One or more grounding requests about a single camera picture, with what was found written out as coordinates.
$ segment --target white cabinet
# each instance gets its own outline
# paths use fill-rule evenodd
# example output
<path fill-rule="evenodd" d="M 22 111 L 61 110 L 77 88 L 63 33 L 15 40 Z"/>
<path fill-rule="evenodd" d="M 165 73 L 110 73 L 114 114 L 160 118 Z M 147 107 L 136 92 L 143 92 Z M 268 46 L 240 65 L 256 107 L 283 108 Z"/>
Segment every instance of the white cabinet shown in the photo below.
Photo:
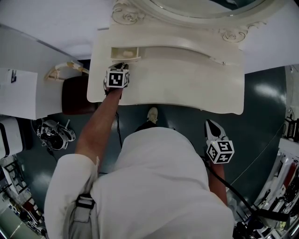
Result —
<path fill-rule="evenodd" d="M 286 2 L 253 0 L 231 11 L 210 0 L 117 0 L 110 29 L 100 31 L 94 43 L 87 98 L 105 98 L 102 79 L 115 61 L 112 48 L 138 48 L 121 105 L 173 104 L 241 114 L 239 42 Z"/>

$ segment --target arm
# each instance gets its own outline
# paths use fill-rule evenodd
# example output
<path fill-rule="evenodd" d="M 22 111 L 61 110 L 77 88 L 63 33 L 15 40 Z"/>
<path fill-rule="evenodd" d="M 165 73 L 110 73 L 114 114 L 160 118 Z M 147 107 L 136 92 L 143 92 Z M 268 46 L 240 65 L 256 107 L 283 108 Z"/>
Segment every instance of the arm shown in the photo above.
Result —
<path fill-rule="evenodd" d="M 122 89 L 117 89 L 107 95 L 79 137 L 76 154 L 87 156 L 94 164 L 97 164 L 97 157 L 100 165 L 103 160 L 121 93 Z"/>
<path fill-rule="evenodd" d="M 214 164 L 211 162 L 210 166 L 219 177 L 224 179 L 223 164 Z M 209 175 L 209 188 L 210 191 L 216 194 L 225 205 L 228 204 L 225 185 L 223 185 L 223 183 L 221 183 L 212 173 Z"/>

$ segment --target chair cushion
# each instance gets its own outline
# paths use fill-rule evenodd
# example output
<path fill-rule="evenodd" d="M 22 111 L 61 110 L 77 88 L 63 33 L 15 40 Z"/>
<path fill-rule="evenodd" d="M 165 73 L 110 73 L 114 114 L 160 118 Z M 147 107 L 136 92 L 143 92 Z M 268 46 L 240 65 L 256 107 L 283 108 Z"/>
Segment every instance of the chair cushion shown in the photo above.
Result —
<path fill-rule="evenodd" d="M 62 87 L 62 112 L 64 114 L 87 114 L 97 109 L 96 103 L 87 100 L 88 75 L 72 77 Z"/>

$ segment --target dark floor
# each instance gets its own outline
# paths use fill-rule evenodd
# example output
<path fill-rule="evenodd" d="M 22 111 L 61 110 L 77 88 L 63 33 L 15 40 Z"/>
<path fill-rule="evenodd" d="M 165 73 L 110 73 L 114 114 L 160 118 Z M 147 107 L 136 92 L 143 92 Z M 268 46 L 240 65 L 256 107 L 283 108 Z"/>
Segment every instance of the dark floor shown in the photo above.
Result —
<path fill-rule="evenodd" d="M 242 115 L 215 114 L 189 107 L 158 105 L 157 124 L 175 128 L 193 143 L 200 155 L 203 155 L 203 147 L 206 143 L 204 122 L 206 119 L 218 122 L 233 141 L 235 148 L 235 155 L 231 162 L 225 165 L 226 180 L 233 183 L 245 198 L 254 201 L 276 158 L 278 142 L 282 134 L 281 126 L 285 117 L 285 101 L 285 69 L 281 67 L 245 76 L 245 101 Z M 146 120 L 150 107 L 150 105 L 119 107 L 123 139 Z M 60 113 L 52 115 L 51 118 L 61 124 L 65 124 L 70 119 L 69 127 L 79 136 L 90 116 L 90 114 L 66 116 Z M 76 141 L 70 142 L 66 150 L 54 152 L 55 157 L 59 159 L 64 154 L 74 153 L 75 146 Z M 102 172 L 112 170 L 120 150 L 114 122 Z M 33 148 L 19 153 L 18 160 L 23 164 L 25 181 L 29 185 L 32 197 L 37 206 L 43 210 L 56 160 L 47 153 L 46 148 L 41 146 L 34 135 Z"/>

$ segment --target white shirt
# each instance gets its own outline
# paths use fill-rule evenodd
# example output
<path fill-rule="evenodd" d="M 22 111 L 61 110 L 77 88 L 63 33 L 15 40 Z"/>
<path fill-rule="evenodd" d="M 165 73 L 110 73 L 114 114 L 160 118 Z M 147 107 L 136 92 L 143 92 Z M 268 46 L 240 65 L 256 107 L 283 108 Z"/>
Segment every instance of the white shirt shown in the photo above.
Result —
<path fill-rule="evenodd" d="M 62 238 L 66 207 L 89 191 L 104 239 L 232 238 L 231 210 L 210 192 L 205 165 L 192 144 L 172 129 L 131 134 L 114 172 L 97 176 L 86 156 L 58 161 L 44 210 L 50 239 Z"/>

